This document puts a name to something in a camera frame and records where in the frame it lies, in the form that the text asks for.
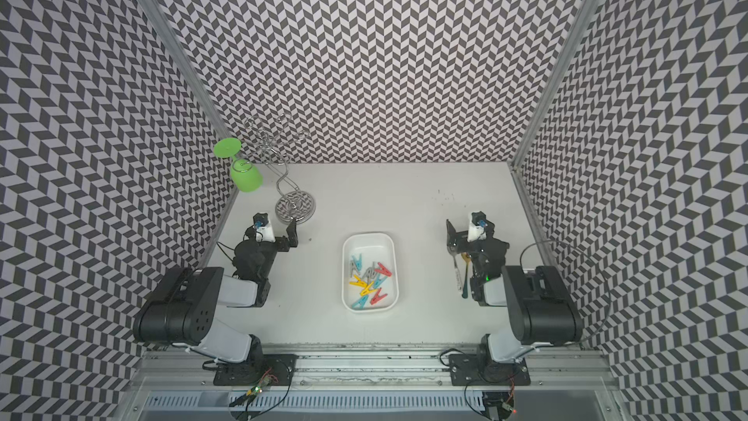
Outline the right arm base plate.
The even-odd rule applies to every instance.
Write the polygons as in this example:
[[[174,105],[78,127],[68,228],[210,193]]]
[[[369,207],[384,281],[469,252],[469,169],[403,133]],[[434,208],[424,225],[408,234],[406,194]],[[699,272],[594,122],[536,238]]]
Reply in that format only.
[[[496,363],[490,359],[485,363],[477,355],[462,353],[450,353],[442,360],[447,364],[452,385],[456,387],[531,385],[529,370],[524,363]]]

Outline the red clothespin bottom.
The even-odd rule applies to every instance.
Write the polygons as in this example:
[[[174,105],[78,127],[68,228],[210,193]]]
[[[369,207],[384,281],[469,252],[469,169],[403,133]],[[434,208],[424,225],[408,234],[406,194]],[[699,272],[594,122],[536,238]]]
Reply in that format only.
[[[381,300],[383,300],[387,296],[388,296],[387,294],[383,294],[381,288],[378,288],[378,290],[376,290],[374,296],[371,298],[370,303],[372,305],[375,305],[375,304],[379,303]]]

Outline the teal clothespin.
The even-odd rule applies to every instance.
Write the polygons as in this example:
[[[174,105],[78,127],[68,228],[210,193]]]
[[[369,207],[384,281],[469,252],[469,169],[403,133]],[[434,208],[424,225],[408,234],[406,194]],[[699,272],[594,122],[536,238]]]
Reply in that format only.
[[[356,272],[362,271],[362,255],[353,255],[351,257],[350,268]]]
[[[387,278],[388,277],[384,275],[378,276],[376,280],[373,282],[372,288],[380,288],[384,284],[385,280],[387,280]]]
[[[362,296],[360,299],[358,299],[357,301],[355,301],[352,304],[352,308],[353,309],[358,309],[358,310],[363,309],[366,306],[366,303],[368,302],[368,299],[369,299],[368,295]]]

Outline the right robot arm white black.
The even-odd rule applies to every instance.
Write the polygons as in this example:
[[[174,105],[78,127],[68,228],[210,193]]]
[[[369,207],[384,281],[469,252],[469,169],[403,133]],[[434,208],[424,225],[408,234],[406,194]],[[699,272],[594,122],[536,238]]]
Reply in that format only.
[[[582,317],[557,268],[510,265],[510,244],[495,237],[495,225],[483,212],[473,214],[465,231],[449,220],[445,225],[448,253],[465,261],[456,267],[462,298],[508,313],[506,327],[482,337],[479,368],[518,364],[534,351],[582,340]]]

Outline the yellow clothespin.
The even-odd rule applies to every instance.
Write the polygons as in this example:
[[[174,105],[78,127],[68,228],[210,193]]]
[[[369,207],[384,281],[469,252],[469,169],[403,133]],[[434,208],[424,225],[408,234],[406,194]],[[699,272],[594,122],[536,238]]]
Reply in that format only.
[[[376,292],[377,288],[374,286],[374,284],[368,284],[366,287],[362,289],[360,292],[360,296],[366,296],[368,294],[372,294],[372,292]]]
[[[368,288],[369,284],[359,276],[355,276],[355,279],[350,282],[350,285],[361,287],[361,288]]]

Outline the teal clothespin bottom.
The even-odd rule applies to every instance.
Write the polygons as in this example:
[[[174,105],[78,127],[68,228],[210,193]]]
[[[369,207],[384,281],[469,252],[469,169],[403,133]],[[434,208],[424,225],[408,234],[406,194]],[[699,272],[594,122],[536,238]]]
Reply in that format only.
[[[352,308],[353,309],[358,309],[358,310],[363,309],[366,306],[366,303],[368,302],[368,299],[369,299],[368,295],[362,296],[360,299],[358,299],[357,301],[355,301],[352,304]]]

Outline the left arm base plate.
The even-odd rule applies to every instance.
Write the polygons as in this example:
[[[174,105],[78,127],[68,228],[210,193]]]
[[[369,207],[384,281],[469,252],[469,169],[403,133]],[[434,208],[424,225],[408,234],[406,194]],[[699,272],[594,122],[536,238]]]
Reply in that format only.
[[[259,364],[218,364],[212,384],[219,387],[254,387],[261,377],[269,377],[272,387],[288,387],[297,360],[294,354],[271,354],[266,355]]]

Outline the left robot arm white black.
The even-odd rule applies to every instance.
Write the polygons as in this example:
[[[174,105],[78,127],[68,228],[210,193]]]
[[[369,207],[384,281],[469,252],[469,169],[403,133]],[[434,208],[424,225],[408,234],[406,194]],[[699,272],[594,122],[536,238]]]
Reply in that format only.
[[[216,317],[216,310],[265,304],[277,255],[298,246],[297,221],[288,224],[282,237],[271,232],[267,216],[256,214],[245,239],[234,249],[234,276],[227,276],[221,267],[169,269],[136,314],[134,339],[183,348],[218,364],[266,372],[260,339],[224,323]]]

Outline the teal clothespin top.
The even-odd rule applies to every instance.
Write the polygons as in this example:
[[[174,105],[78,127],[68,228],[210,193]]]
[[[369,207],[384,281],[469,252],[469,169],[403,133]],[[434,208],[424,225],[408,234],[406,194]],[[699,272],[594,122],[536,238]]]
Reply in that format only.
[[[351,257],[350,268],[356,272],[362,271],[362,255],[353,255]]]

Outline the white plastic storage box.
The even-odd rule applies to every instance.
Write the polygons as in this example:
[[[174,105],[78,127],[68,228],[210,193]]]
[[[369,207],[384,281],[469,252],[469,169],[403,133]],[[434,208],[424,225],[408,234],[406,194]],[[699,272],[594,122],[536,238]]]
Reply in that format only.
[[[342,302],[355,314],[385,312],[399,302],[395,242],[385,233],[356,234],[342,249]]]

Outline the red clothespin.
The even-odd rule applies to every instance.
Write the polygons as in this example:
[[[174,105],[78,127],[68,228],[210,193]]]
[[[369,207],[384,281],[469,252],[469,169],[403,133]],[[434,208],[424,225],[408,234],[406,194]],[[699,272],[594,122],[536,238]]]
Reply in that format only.
[[[375,305],[375,304],[379,303],[381,300],[383,300],[387,296],[388,296],[387,294],[383,294],[381,288],[378,288],[378,290],[376,290],[374,296],[371,298],[370,303],[372,305]]]
[[[393,272],[390,269],[388,269],[381,262],[377,262],[376,263],[374,270],[375,270],[376,273],[379,273],[380,275],[383,275],[383,276],[386,276],[386,277],[393,276]]]

